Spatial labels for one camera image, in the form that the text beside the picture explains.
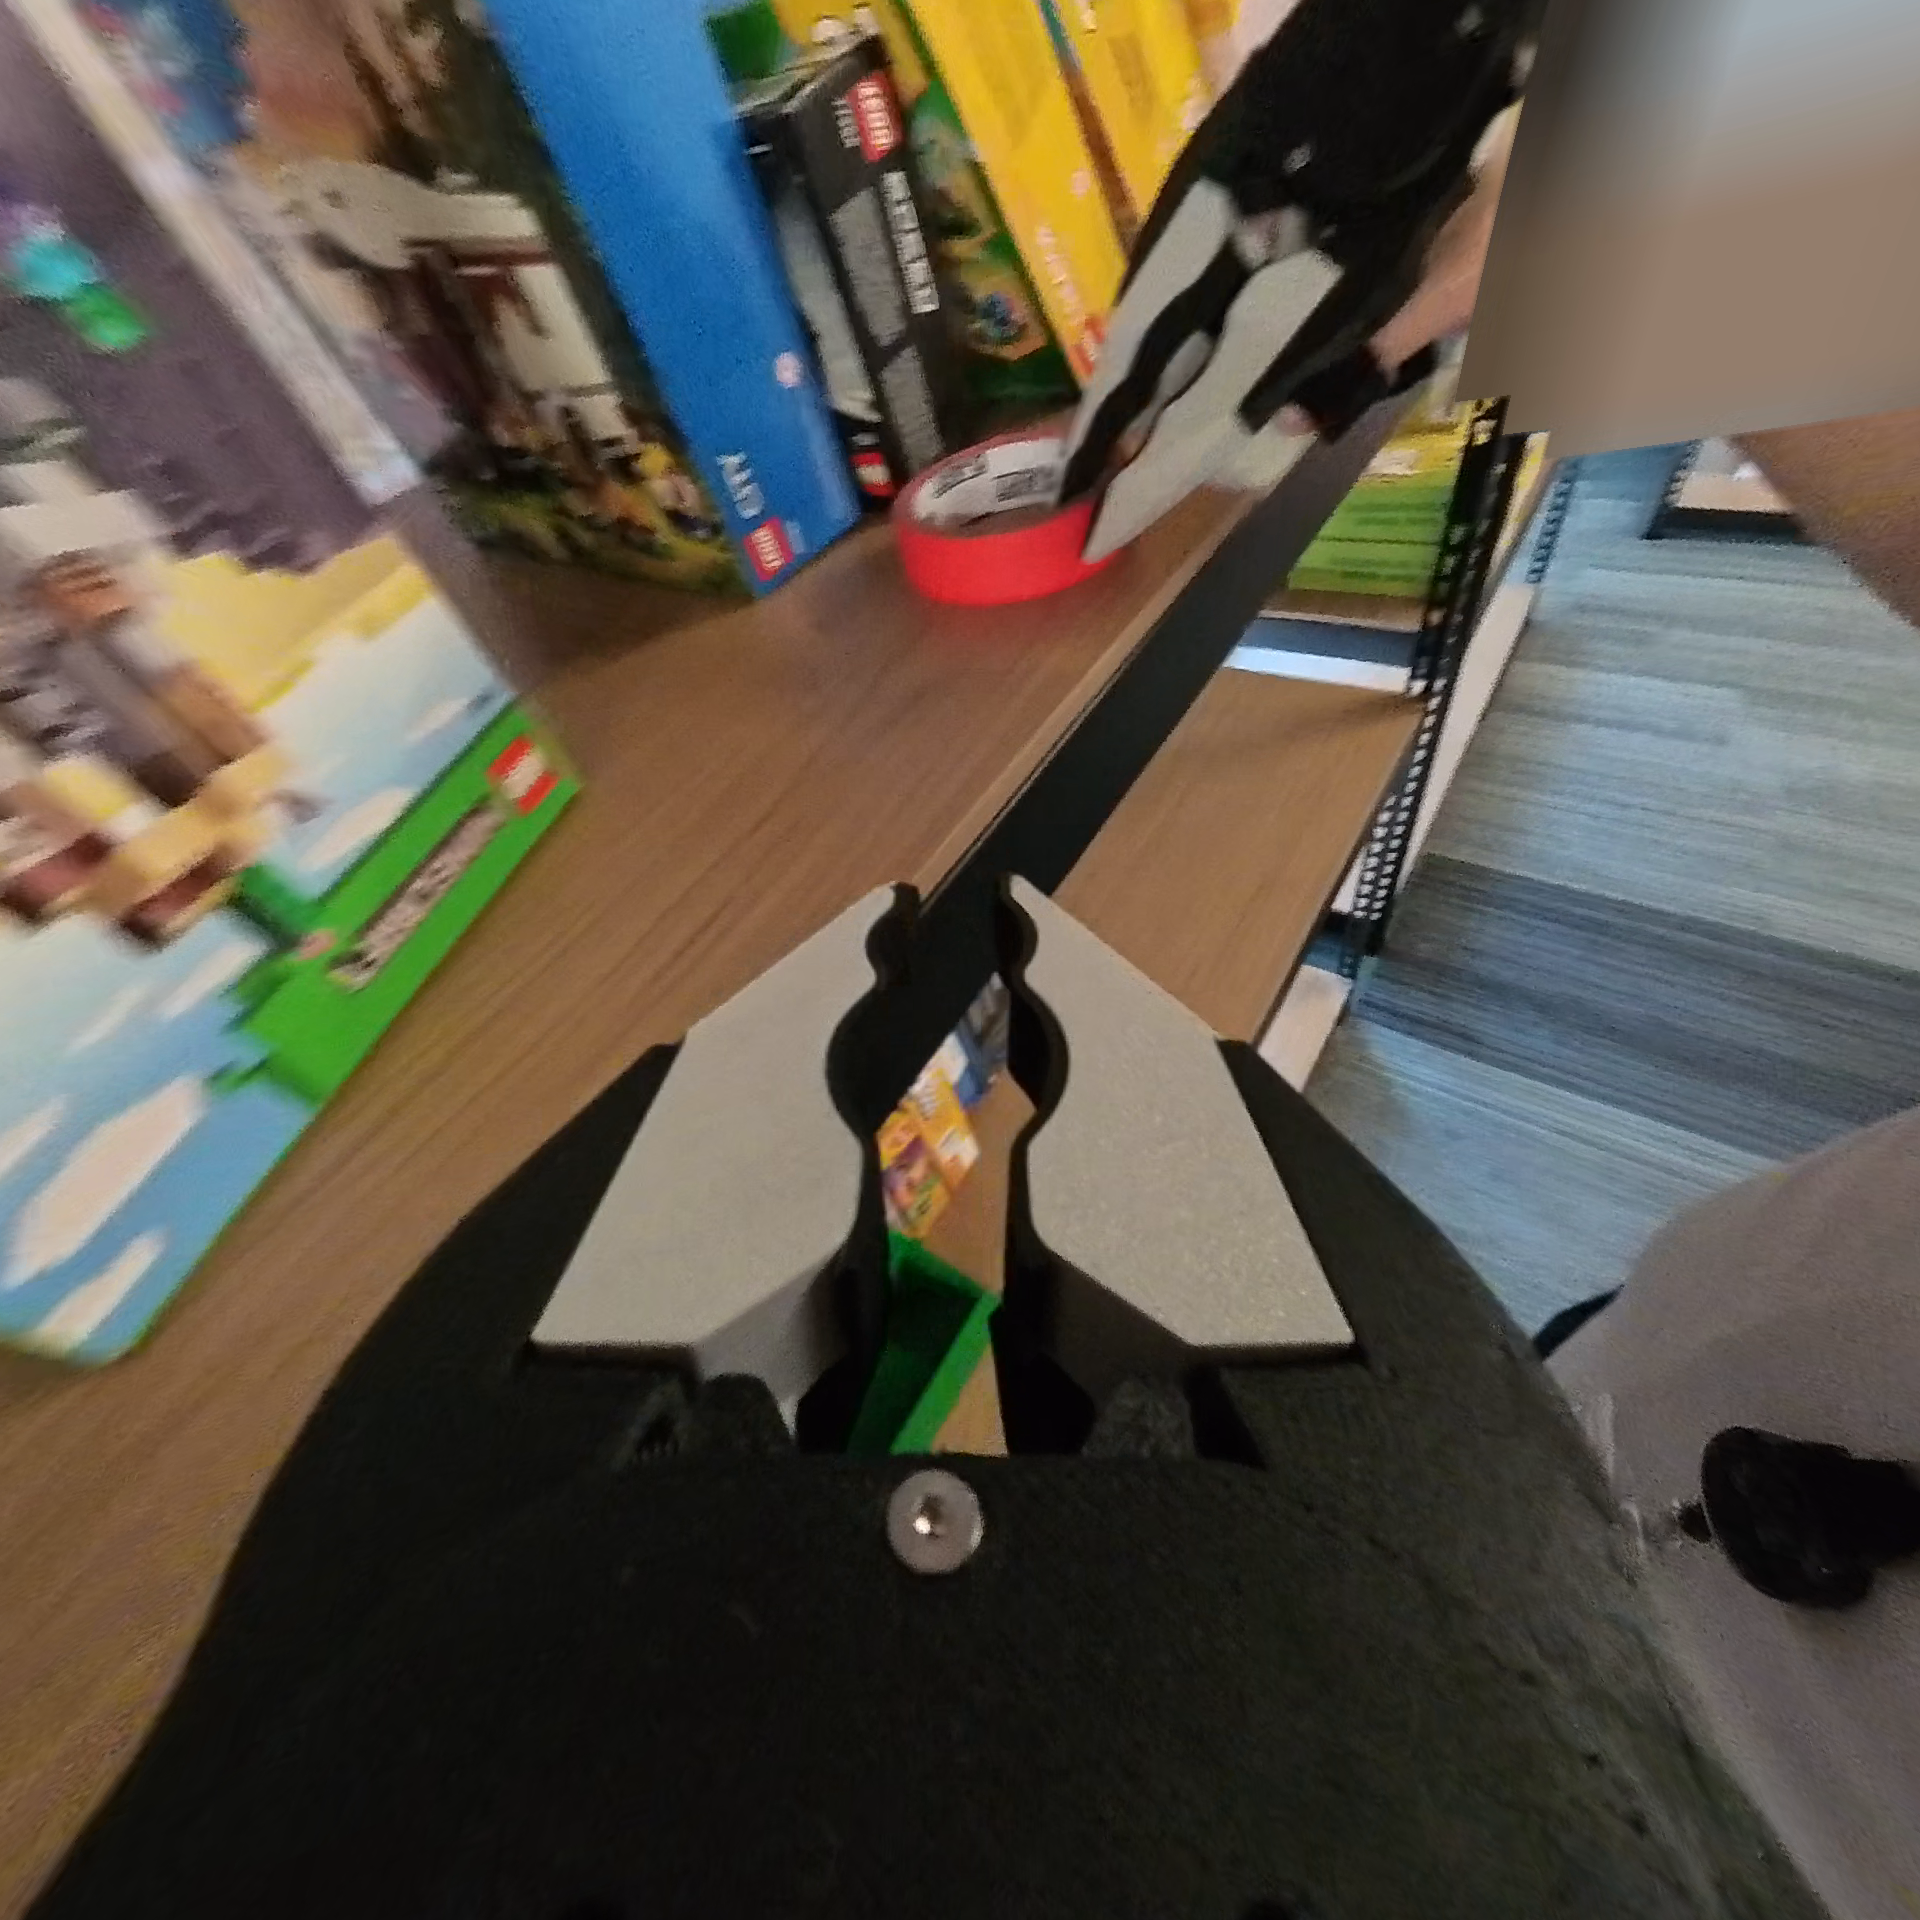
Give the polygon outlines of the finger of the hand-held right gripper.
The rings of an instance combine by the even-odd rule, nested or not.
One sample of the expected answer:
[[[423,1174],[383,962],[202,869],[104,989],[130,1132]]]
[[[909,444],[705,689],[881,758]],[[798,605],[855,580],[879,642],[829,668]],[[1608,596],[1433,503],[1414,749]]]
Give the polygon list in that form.
[[[1058,505],[1071,505],[1128,464],[1153,423],[1200,374],[1250,270],[1241,207],[1217,181],[1167,183],[1109,317],[1062,440]]]
[[[1241,405],[1339,280],[1320,252],[1286,253],[1250,277],[1206,361],[1158,406],[1135,456],[1106,485],[1081,559],[1109,559],[1253,446],[1257,426],[1245,425]]]

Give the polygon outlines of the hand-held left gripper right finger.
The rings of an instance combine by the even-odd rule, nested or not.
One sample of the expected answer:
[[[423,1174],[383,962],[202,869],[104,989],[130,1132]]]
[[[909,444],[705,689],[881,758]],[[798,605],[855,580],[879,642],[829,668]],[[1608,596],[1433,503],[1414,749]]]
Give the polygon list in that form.
[[[1001,1294],[1015,1357],[1109,1397],[1354,1352],[1224,1040],[1031,879],[1001,885],[995,944],[1031,1108]]]

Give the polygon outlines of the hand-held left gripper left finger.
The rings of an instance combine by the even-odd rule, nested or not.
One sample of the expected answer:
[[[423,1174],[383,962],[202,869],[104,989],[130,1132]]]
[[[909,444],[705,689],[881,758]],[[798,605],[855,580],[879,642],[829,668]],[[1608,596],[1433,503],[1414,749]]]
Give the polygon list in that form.
[[[831,1045],[917,908],[899,881],[856,895],[687,1029],[535,1319],[539,1357],[749,1377],[800,1424],[855,1349],[837,1277],[873,1224],[873,1126]]]

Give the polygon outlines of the red tape roll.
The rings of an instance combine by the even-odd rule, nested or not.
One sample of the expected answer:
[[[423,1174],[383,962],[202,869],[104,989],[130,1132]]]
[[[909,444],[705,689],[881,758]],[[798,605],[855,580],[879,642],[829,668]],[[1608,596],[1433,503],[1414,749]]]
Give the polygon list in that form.
[[[993,434],[917,472],[888,525],[913,594],[937,608],[1015,608],[1091,580],[1095,501],[1061,501],[1065,430]]]

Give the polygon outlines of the person's right forearm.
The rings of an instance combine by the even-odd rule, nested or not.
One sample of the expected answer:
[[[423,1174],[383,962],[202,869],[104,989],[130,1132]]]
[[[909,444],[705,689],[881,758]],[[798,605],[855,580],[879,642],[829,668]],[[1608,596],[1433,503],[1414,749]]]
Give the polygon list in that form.
[[[1917,625],[1917,408],[1734,436],[1815,541]]]

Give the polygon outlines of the stack of pale yellow boxes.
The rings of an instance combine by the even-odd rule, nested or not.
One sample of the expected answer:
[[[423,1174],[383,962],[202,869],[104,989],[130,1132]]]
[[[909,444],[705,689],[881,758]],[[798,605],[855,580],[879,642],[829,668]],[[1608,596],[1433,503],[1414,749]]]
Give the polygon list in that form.
[[[1306,541],[1282,594],[1421,605],[1486,514],[1501,444],[1499,399],[1421,399]]]

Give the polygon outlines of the yellow toy box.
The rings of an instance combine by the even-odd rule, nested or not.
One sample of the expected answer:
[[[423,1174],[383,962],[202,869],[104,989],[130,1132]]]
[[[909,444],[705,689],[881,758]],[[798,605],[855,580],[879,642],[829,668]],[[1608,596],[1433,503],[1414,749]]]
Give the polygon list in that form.
[[[1099,197],[1131,252],[1174,160],[1213,102],[1185,2],[1043,2]]]

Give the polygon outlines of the green plastic bin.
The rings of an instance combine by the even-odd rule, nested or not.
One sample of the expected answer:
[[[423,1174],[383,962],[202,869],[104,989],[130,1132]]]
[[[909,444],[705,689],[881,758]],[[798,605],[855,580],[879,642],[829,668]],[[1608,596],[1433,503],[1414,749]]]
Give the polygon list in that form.
[[[879,1357],[855,1410],[850,1455],[929,1454],[992,1346],[999,1294],[899,1232],[886,1239]]]

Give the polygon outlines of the black toy box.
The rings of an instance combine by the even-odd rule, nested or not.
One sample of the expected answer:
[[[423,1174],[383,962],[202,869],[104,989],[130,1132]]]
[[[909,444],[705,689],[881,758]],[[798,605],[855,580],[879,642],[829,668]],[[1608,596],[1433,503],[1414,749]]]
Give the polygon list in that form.
[[[922,220],[920,169],[873,31],[841,33],[736,97],[810,365],[863,512],[960,449],[965,335]]]

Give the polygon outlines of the person's white shirt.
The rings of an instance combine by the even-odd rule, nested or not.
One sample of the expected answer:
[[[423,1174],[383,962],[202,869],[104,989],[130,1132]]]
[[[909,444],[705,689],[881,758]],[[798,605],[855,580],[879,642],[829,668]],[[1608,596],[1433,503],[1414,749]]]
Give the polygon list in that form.
[[[1682,1214],[1538,1346],[1721,1756],[1831,1914],[1914,1914],[1914,1111]]]

